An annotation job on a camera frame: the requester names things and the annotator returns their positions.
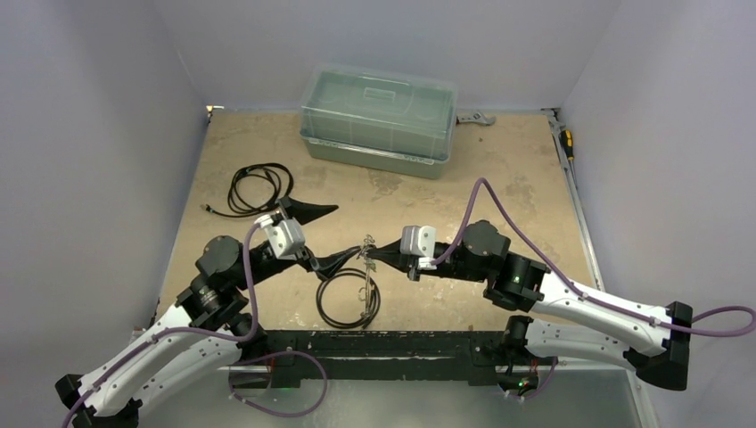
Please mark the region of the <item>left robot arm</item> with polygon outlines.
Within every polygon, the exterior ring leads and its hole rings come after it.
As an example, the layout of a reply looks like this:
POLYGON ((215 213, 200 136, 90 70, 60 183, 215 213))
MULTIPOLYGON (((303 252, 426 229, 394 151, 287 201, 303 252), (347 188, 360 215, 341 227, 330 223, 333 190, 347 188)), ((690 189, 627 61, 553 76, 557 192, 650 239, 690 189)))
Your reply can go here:
POLYGON ((357 254, 351 247, 318 258, 306 245, 303 226, 337 208, 284 197, 254 220, 243 240, 208 241, 195 262, 197 276, 162 317, 110 361, 56 382, 68 409, 62 426, 136 427, 149 402, 191 376, 238 361, 258 363, 267 331, 255 285, 294 266, 326 278, 357 254))

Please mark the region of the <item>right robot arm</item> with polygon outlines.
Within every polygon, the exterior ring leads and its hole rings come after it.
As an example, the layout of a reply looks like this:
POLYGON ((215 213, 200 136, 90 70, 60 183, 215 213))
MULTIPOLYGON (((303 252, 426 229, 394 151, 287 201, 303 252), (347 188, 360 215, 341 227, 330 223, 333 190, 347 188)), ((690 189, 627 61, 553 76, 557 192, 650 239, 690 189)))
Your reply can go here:
POLYGON ((441 243, 430 226, 366 255, 403 272, 483 283, 484 299, 512 312, 497 347, 508 364, 538 358, 580 358, 619 366, 669 391, 687 387, 690 306, 625 300, 562 279, 542 262, 510 251, 510 239, 486 220, 464 228, 460 243, 441 243))

